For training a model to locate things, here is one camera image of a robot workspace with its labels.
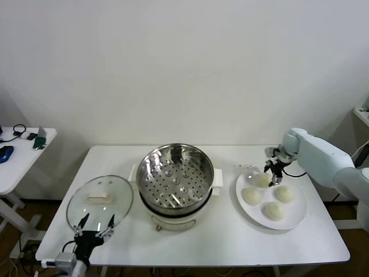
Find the cable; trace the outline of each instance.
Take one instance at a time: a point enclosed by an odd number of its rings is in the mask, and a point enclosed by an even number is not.
[[[253,274],[253,273],[258,273],[258,274],[260,274],[260,275],[261,275],[261,276],[263,276],[263,277],[268,277],[268,276],[267,276],[267,274],[265,274],[264,272],[259,271],[259,270],[251,270],[251,271],[249,271],[249,272],[246,272],[246,273],[242,274],[242,276],[241,276],[241,277],[246,277],[246,276],[248,276],[249,274]]]
[[[59,273],[51,275],[50,277],[58,277],[58,276],[65,276],[65,275],[68,275],[67,272],[59,272]]]
[[[180,276],[183,276],[183,274],[185,274],[190,268],[187,267],[182,273],[178,274],[178,275],[175,275],[174,274],[174,267],[172,267],[172,275],[173,277],[180,277]]]
[[[13,268],[16,269],[16,277],[18,277],[18,267],[16,266],[16,264],[11,259],[9,259],[9,261],[13,265],[10,272],[9,272],[9,277],[12,277]]]
[[[355,168],[362,166],[364,161],[368,158],[368,156],[369,156],[369,144],[366,144],[358,154],[357,158],[355,158],[355,161],[353,163]]]
[[[367,145],[369,143],[369,140],[366,142],[366,143],[364,143],[362,146],[360,146],[356,151],[355,151],[355,153],[354,154],[352,154],[352,156],[351,156],[351,159],[353,159],[353,157],[355,157],[356,156],[356,154],[365,146],[365,145]]]
[[[63,246],[63,248],[62,248],[62,252],[64,252],[64,250],[65,250],[65,247],[68,245],[68,244],[72,244],[72,243],[74,243],[75,241],[69,241],[69,242],[67,242],[66,244],[64,244],[64,246]]]
[[[340,196],[340,194],[337,194],[336,196],[335,196],[335,198],[332,200],[332,202],[334,202],[338,197]]]
[[[224,274],[222,274],[222,273],[219,273],[219,272],[217,272],[214,268],[210,268],[216,275],[218,275],[218,276],[227,276],[227,275],[229,275],[232,271],[233,271],[233,269],[234,268],[231,268],[230,270],[228,270],[226,273],[224,273]]]
[[[16,131],[16,128],[19,127],[19,126],[21,126],[21,127],[24,128],[24,130],[22,132]],[[13,126],[13,134],[16,133],[17,135],[15,135],[15,137],[11,138],[10,140],[3,140],[2,138],[0,138],[0,143],[8,143],[10,141],[13,141],[13,140],[19,138],[25,131],[27,131],[27,127],[25,125],[23,125],[23,124],[15,124]]]
[[[118,277],[118,276],[123,277],[123,267],[121,267],[121,271],[120,272],[117,272],[115,274],[115,277]]]
[[[4,261],[2,261],[1,263],[0,263],[0,266],[2,266],[3,264],[5,264],[7,261],[9,261],[11,264],[12,264],[12,267],[11,267],[11,269],[10,269],[10,271],[9,271],[9,277],[12,277],[12,273],[13,273],[13,269],[16,269],[16,276],[15,277],[17,277],[18,276],[18,267],[17,267],[17,265],[13,262],[13,260],[12,259],[10,259],[10,258],[8,258],[8,259],[5,259]]]
[[[31,244],[27,245],[23,250],[21,246],[21,232],[18,231],[18,238],[19,238],[19,250],[20,253],[23,253],[23,257],[19,259],[19,263],[22,266],[24,273],[29,276],[34,276],[37,270],[34,270],[35,265],[40,265],[40,262],[36,260],[36,251],[39,247],[39,244]],[[45,268],[44,270],[39,271],[39,274],[43,273],[44,271],[48,270]]]
[[[290,174],[288,174],[284,169],[282,169],[282,171],[283,171],[283,173],[284,173],[284,174],[286,174],[287,176],[290,176],[290,177],[293,177],[293,178],[300,178],[300,177],[302,177],[302,176],[304,176],[304,175],[306,175],[306,174],[307,174],[307,172],[305,172],[305,173],[303,173],[303,174],[301,174],[301,175],[290,175]]]

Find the stainless steel steamer basket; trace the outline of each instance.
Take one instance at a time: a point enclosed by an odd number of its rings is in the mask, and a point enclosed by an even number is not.
[[[168,144],[150,152],[137,170],[137,185],[145,205],[169,218],[195,213],[208,201],[214,168],[200,149]]]

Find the white plate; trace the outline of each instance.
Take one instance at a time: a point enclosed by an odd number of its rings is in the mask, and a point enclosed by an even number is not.
[[[284,186],[290,187],[295,192],[295,200],[291,203],[283,203],[275,197],[275,190],[277,186],[272,186],[271,188],[259,188],[254,181],[254,177],[260,171],[256,167],[248,167],[237,179],[236,183],[236,194],[240,205],[244,211],[256,222],[264,225],[266,227],[276,229],[276,230],[289,230],[295,228],[305,217],[307,211],[307,202],[302,190],[296,184],[298,179],[293,179],[291,177],[284,177],[282,184]],[[262,201],[258,205],[250,205],[247,203],[241,194],[241,191],[245,188],[254,187],[258,188],[262,195]],[[264,207],[269,202],[278,202],[284,206],[286,210],[286,216],[284,219],[276,221],[269,219],[265,212]]]

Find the black cable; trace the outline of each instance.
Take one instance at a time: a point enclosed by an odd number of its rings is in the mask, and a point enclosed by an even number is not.
[[[334,202],[338,197],[340,196],[340,194],[337,194],[336,196],[335,196],[335,198],[332,200],[332,202]]]
[[[307,172],[305,172],[305,173],[303,173],[303,174],[301,174],[301,175],[290,175],[290,174],[288,174],[284,169],[282,169],[282,171],[283,171],[283,173],[284,173],[284,174],[286,174],[287,176],[290,176],[290,177],[293,177],[293,178],[300,178],[300,177],[302,177],[302,176],[304,176],[304,175],[306,175],[306,174],[307,174]]]
[[[68,244],[72,244],[72,243],[74,243],[75,241],[69,241],[69,242],[67,242],[66,244],[64,244],[64,246],[63,246],[63,248],[62,248],[62,252],[64,252],[64,250],[65,250],[65,247],[68,245]]]
[[[18,230],[18,239],[19,239],[19,253],[22,253],[22,246],[21,246],[21,231]]]
[[[42,272],[47,271],[48,269],[50,269],[50,268],[48,267],[48,268],[45,268],[44,270],[39,271],[39,275],[40,275]]]
[[[265,274],[264,272],[259,271],[259,270],[251,270],[249,272],[246,272],[246,273],[242,274],[241,277],[245,277],[245,276],[248,276],[249,274],[253,274],[253,273],[258,273],[258,274],[260,274],[263,277],[268,277],[267,274]]]
[[[358,168],[362,166],[362,164],[364,163],[364,161],[367,159],[368,156],[369,156],[369,144],[366,144],[354,162],[355,167]]]
[[[68,275],[67,272],[59,272],[59,273],[51,275],[50,277],[58,277],[58,276],[65,276],[65,275]]]
[[[172,275],[173,277],[183,277],[183,274],[185,274],[190,268],[187,267],[184,271],[182,271],[182,273],[178,274],[178,275],[175,275],[174,273],[174,267],[172,267]]]
[[[21,264],[24,273],[26,273],[29,276],[34,276],[36,272],[34,266],[40,265],[40,262],[36,260],[36,251],[38,247],[39,247],[39,244],[27,245],[23,249],[23,254],[24,254],[23,257],[19,259],[19,263]]]
[[[24,128],[24,130],[22,132],[16,131],[16,128],[19,127],[19,126],[21,126],[21,127]],[[27,131],[27,127],[25,125],[23,125],[23,124],[15,124],[13,126],[13,134],[16,134],[15,137],[11,138],[10,140],[3,140],[3,139],[0,138],[0,143],[8,143],[10,141],[13,141],[13,140],[19,138],[25,131]]]
[[[210,268],[216,275],[218,276],[228,276],[229,274],[231,274],[231,272],[234,270],[233,267],[231,267],[226,273],[219,273],[217,272],[214,268]]]

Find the steamed bun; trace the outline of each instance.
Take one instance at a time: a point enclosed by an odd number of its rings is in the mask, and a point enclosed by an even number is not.
[[[268,218],[276,221],[282,220],[286,216],[286,211],[284,207],[277,202],[267,203],[267,205],[265,206],[265,213]]]
[[[259,188],[267,188],[269,187],[270,182],[272,181],[272,176],[268,173],[259,173],[255,176],[255,180]]]
[[[287,186],[280,186],[276,189],[276,197],[283,203],[290,203],[295,199],[295,193]]]
[[[242,197],[250,205],[257,205],[261,202],[261,194],[257,188],[243,189]]]

